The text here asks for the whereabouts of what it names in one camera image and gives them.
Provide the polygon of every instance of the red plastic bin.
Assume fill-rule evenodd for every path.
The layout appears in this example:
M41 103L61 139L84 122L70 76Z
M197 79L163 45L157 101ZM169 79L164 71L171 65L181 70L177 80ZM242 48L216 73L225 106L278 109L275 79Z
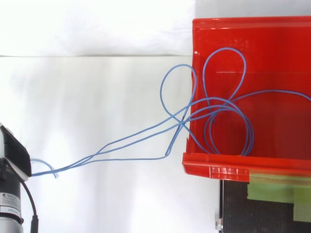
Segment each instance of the red plastic bin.
M203 65L221 47L238 49L247 61L246 76L235 97L265 89L292 90L311 97L311 17L195 19L192 30L192 66L198 76L193 101L205 97ZM242 59L235 52L215 54L205 76L209 97L228 99L242 71ZM244 182L249 181L250 173L311 177L311 102L291 94L264 93L235 104L254 127L251 153L239 155L245 141L240 116L219 113L212 124L212 135L221 154L206 154L189 137L183 155L187 174ZM201 102L192 106L191 112L206 106L205 101ZM200 119L190 123L201 145L205 145L205 122Z

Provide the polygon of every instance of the gray metal cylinder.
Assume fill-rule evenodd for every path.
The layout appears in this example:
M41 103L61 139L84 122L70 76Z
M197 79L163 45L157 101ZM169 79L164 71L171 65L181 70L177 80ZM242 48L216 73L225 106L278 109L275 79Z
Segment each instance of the gray metal cylinder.
M15 220L8 217L0 217L1 233L23 233L23 227Z

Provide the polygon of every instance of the metal screw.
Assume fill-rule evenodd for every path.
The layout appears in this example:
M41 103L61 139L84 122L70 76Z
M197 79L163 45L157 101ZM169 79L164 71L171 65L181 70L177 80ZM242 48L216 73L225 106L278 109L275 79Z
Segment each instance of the metal screw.
M215 229L218 231L222 231L223 230L223 219L219 218L215 224Z

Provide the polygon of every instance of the black cable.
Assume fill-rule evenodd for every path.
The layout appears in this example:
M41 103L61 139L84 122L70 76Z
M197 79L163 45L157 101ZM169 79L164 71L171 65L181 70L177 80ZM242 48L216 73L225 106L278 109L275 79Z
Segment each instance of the black cable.
M33 220L31 221L31 229L30 229L30 233L38 233L38 226L39 226L39 219L38 219L38 215L37 215L37 210L35 208L35 202L34 202L34 199L33 197L31 196L31 193L27 187L27 185L25 184L24 180L18 175L18 173L12 168L10 162L5 159L5 163L6 165L10 168L10 170L16 175L16 177L19 179L20 183L23 185L28 197L29 197L29 200L30 200L30 203L31 203L31 206L33 208L33 211L34 211L34 216L33 216Z

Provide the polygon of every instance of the blue cable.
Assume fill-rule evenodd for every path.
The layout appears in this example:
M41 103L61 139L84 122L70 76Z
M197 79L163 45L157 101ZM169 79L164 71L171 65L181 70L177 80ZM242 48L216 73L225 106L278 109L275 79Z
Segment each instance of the blue cable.
M42 159L31 159L31 162L32 162L32 161L33 161L33 162L40 162L40 163L43 163L43 164L45 164L46 166L48 166L48 167L51 169L51 171L54 170L54 168L53 168L49 163L45 162L45 161L42 160Z
M206 68L207 68L207 64L209 62L209 60L215 55L217 54L218 52L220 51L223 51L223 50L231 50L231 51L234 51L236 52L238 55L240 55L240 57L242 58L242 61L243 61L243 73L242 73L242 77L241 77L241 81L239 83L239 85L237 86L237 88L235 89L235 91L232 93L232 95L230 96L229 99L225 100L225 99L222 99L222 98L218 98L218 97L208 97L208 94L207 94L207 89L206 89L206 84L205 84L205 73L206 73ZM194 86L193 86L193 90L192 90L192 95L190 97L190 100L189 100L189 103L187 106L185 106L184 108L182 108L181 110L179 110L178 112L176 112L175 114L171 114L165 104L164 104L164 101L163 101L163 98L162 98L162 89L163 89L163 84L166 80L166 78L168 77L168 75L176 68L178 67L188 67L191 69L192 71L192 74L193 74L193 77L194 77ZM242 111L233 103L235 101L238 101L238 100L241 100L243 98L246 98L246 97L249 97L249 96L252 96L252 95L256 95L256 94L261 94L261 93L268 93L268 92L279 92L279 93L287 93L287 94L294 94L294 95L298 95L298 96L301 96L301 97L304 97L306 98L307 100L311 101L311 98L308 97L307 95L305 94L302 94L302 93L299 93L299 92L295 92L295 91L289 91L289 90L278 90L278 89L273 89L273 90L262 90L262 91L256 91L256 92L252 92L252 93L248 93L246 95L242 95L240 97L237 97L235 99L232 99L236 93L238 92L239 88L241 87L243 81L244 81L244 78L245 78L245 75L246 75L246 67L247 67L247 63L246 63L246 59L245 57L243 56L243 54L238 51L237 49L234 49L234 48L230 48L230 47L224 47L224 48L220 48L216 51L214 51L205 61L205 64L204 64L204 67L203 67L203 75L202 75L202 79L203 79L203 88L204 88L204 94L205 94L205 98L203 99L200 99L200 100L197 100L197 101L194 101L193 102L193 98L194 98L194 94L195 94L195 91L196 91L196 88L197 88L197 75L194 71L194 69L187 65L187 64L180 64L180 65L176 65L174 67L172 67L168 72L167 74L165 75L165 77L163 78L163 81L161 83L161 86L160 86L160 101L161 101L161 104L165 110L165 112L170 116L168 117L167 119L165 119L164 121L152 126L152 127L149 127L147 129L144 129L142 131L139 131L137 133L134 133L130 136L127 136L127 137L124 137L124 138L121 138L119 140L116 140L114 142L111 142L111 143L108 143L107 145L105 145L104 147L102 147L97 153L93 154L93 155L89 155L71 165L68 165L68 166L65 166L63 168L59 168L59 169L53 169L52 166L50 166L48 163L44 162L44 161L40 161L40 162L43 162L44 164L46 164L47 166L49 166L49 168L51 169L51 171L44 171L44 172L39 172L39 173L35 173L33 174L33 176L41 176L41 175L46 175L46 174L54 174L55 173L58 173L58 172L62 172L62 171L66 171L66 170L69 170L69 169L73 169L73 168L76 168L76 167L80 167L80 166L84 166L86 164L90 164L90 163L94 163L94 162L101 162L101 161L138 161L138 160L143 160L143 161L146 161L146 160L160 160L160 159L164 159L166 158L172 151L172 148L173 148L173 145L174 145L174 142L177 138L177 136L179 135L179 132L181 131L182 128L185 128L190 136L192 137L192 139L195 141L195 143L198 145L198 147L200 149L202 149L204 152L206 153L215 153L215 154L219 154L219 151L217 149L217 147L215 146L214 144L214 141L212 139L212 133L211 133L211 125L215 119L215 117L220 113L220 112L223 112L223 111L232 111L232 112L235 112L237 113L244 121L245 123L245 130L246 130L246 136L245 136L245 143L244 143L244 146L243 146L243 149L242 149L242 152L240 153L240 155L243 155L243 156L247 156L252 148L253 148L253 145L254 145L254 140L255 140L255 137L254 137L254 128L250 122L250 120L242 113ZM210 105L210 100L220 100L223 102L222 105L220 104L217 104L217 105ZM189 108L195 104L198 104L198 103L201 103L203 101L206 101L207 102L207 107L204 107L204 108L201 108L195 112L193 112L192 114L190 114L190 116L188 118L185 119L186 117L186 114L189 110ZM202 112L202 111L205 111L205 110L208 110L209 113L208 114L204 114L202 116L197 116L197 117L194 117L192 118L193 116L197 115L198 113ZM182 113L184 111L184 114L181 118L181 120L179 120L176 116L180 113ZM196 137L193 135L193 133L190 131L190 129L185 125L187 122L190 122L190 121L194 121L194 120L198 120L198 119L203 119L203 118L206 118L207 117L207 121L204 125L204 132L207 132L208 131L208 136L209 136L209 139L210 139L210 143L211 145L208 143L207 141L207 137L206 137L206 133L204 133L204 142L207 146L207 148L209 150L207 150L206 148L204 148L200 143L199 141L196 139ZM125 139L128 139L128 138L131 138L133 136L136 136L136 135L139 135L143 132L146 132L148 130L151 130L151 129L154 129L162 124L164 124L165 122L171 120L171 119L174 119L175 121L177 121L177 124L165 129L165 130L162 130L162 131L159 131L157 133L154 133L150 136L147 136L147 137L144 137L142 139L139 139L137 141L134 141L132 143L128 143L124 146L121 146L121 147L118 147L118 148L114 148L114 149L111 149L111 150L106 150L106 151L103 151L106 147L110 146L110 145L113 145L117 142L121 142ZM157 157L157 158L125 158L125 159L98 159L98 160L92 160L92 158L94 158L95 156L97 155L100 155L100 154L106 154L106 153L110 153L110 152L113 152L115 150L120 150L120 149L123 149L125 147L128 147L128 146L131 146L133 144L136 144L138 142L141 142L141 141L144 141L148 138L151 138L151 137L154 137L154 136L157 136L159 134L162 134L162 133L165 133L173 128L177 127L175 133L174 133L174 136L164 154L164 156L162 157Z

